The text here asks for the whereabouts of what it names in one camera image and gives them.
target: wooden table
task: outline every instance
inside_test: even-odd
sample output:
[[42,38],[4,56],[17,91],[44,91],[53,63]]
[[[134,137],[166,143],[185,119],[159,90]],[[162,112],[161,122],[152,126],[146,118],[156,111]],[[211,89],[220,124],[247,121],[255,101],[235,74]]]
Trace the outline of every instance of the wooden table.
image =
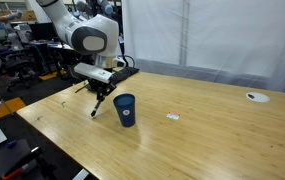
[[[138,73],[90,113],[95,95],[70,87],[18,111],[100,179],[285,178],[285,93]],[[268,103],[247,92],[270,97]],[[113,106],[136,97],[136,125]],[[180,114],[178,120],[168,112]]]

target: computer monitor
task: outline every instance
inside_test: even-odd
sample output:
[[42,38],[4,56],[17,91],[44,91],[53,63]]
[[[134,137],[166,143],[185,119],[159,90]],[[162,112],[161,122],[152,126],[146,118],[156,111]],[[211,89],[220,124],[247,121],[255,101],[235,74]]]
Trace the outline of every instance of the computer monitor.
[[51,40],[57,38],[53,23],[29,24],[34,40]]

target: plastic cup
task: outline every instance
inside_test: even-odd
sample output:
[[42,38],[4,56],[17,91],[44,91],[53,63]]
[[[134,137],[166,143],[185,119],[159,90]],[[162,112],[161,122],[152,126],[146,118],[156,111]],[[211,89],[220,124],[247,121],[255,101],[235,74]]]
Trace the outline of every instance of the plastic cup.
[[122,126],[131,127],[135,124],[135,97],[132,94],[121,94],[113,99]]

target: white circular sticker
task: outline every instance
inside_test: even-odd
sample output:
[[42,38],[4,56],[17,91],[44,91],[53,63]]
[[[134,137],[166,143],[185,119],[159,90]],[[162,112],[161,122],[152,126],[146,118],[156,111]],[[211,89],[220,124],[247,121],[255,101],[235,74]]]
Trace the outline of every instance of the white circular sticker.
[[124,111],[123,111],[123,115],[127,116],[127,115],[129,115],[129,114],[130,114],[130,110],[124,110]]

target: white curtain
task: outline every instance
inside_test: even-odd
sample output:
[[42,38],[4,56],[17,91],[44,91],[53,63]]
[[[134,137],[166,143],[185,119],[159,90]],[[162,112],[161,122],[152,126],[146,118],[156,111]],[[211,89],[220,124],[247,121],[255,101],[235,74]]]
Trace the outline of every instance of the white curtain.
[[122,0],[142,71],[285,92],[285,0]]

